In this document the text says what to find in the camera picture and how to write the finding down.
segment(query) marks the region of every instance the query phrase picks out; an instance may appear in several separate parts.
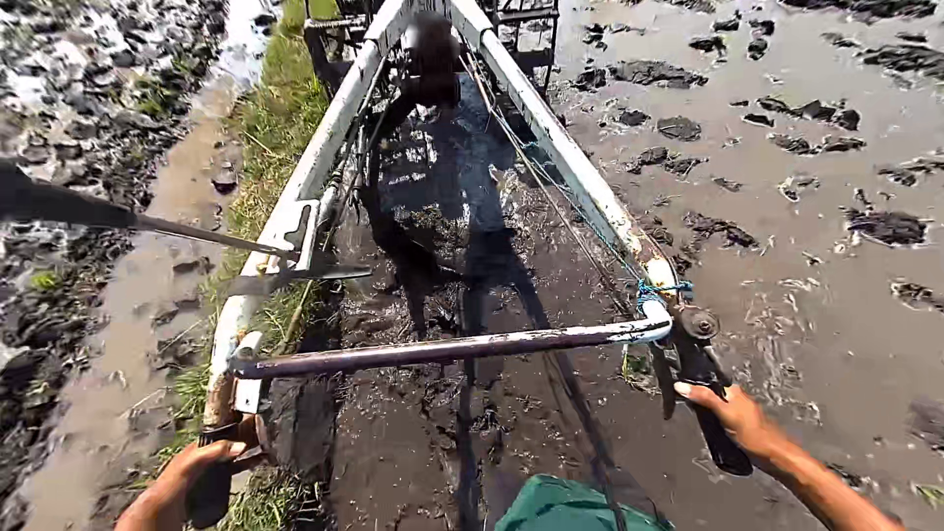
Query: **blue rope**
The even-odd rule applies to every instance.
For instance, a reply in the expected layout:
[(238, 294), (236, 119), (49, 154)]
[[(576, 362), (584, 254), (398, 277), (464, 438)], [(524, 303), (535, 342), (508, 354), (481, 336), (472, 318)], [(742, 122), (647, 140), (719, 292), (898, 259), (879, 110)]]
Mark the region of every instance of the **blue rope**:
[(661, 302), (664, 306), (666, 303), (662, 300), (662, 297), (659, 297), (659, 292), (661, 291), (671, 291), (677, 289), (679, 291), (692, 291), (695, 285), (689, 281), (681, 281), (675, 285), (662, 285), (655, 286), (646, 282), (646, 279), (639, 279), (639, 283), (636, 285), (636, 310), (639, 313), (643, 311), (643, 302), (648, 300), (654, 300), (656, 302)]

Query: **wrist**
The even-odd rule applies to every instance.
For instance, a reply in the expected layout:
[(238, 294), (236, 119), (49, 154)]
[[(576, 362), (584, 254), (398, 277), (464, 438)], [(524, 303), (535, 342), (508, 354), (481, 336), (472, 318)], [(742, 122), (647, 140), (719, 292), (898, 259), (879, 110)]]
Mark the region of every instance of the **wrist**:
[(768, 424), (758, 430), (755, 437), (743, 444), (744, 450), (757, 458), (772, 461), (786, 457), (796, 446), (775, 426)]

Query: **hand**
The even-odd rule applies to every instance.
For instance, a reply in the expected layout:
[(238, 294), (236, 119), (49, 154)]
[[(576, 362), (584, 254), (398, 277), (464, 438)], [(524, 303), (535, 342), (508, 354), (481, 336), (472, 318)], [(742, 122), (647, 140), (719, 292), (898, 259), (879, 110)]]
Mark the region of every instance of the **hand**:
[[(240, 422), (237, 440), (218, 440), (207, 446), (191, 443), (175, 455), (158, 479), (151, 484), (122, 513), (115, 531), (161, 531), (180, 529), (186, 519), (184, 498), (187, 488), (213, 463), (233, 461), (250, 448), (256, 440), (256, 418), (244, 416)], [(264, 455), (257, 454), (238, 461), (239, 470), (258, 465)]]
[(712, 410), (737, 444), (750, 454), (769, 457), (772, 449), (786, 439), (780, 428), (738, 385), (725, 387), (727, 402), (703, 385), (676, 382), (675, 392)]

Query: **forearm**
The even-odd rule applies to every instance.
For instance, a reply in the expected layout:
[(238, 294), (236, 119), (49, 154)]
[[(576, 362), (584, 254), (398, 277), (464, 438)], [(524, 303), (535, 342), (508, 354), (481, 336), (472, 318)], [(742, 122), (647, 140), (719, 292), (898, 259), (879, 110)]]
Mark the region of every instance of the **forearm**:
[(115, 531), (179, 531), (183, 514), (169, 490), (158, 480), (122, 513)]
[(761, 457), (814, 515), (833, 531), (902, 531), (869, 500), (847, 486), (786, 437), (776, 437)]

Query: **finger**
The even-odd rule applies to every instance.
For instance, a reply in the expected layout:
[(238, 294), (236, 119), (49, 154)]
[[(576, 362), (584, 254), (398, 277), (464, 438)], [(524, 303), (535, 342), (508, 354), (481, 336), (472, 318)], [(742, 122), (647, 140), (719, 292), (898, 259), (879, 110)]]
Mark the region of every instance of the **finger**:
[(245, 449), (244, 442), (231, 440), (218, 440), (207, 446), (201, 446), (189, 455), (187, 470), (189, 472), (203, 471), (213, 463), (231, 461), (245, 452)]
[(259, 437), (256, 435), (255, 415), (244, 414), (243, 419), (236, 428), (236, 431), (238, 434), (236, 436), (236, 440), (244, 442), (247, 448), (255, 448), (259, 446)]
[(724, 407), (725, 402), (715, 394), (715, 391), (704, 385), (691, 385), (685, 382), (676, 382), (673, 386), (675, 392), (684, 396), (686, 399), (711, 409), (715, 413)]
[(266, 459), (265, 454), (255, 454), (249, 457), (236, 459), (229, 466), (230, 466), (230, 469), (232, 470), (232, 473), (237, 474), (242, 471), (255, 469), (256, 467), (264, 463), (265, 459)]

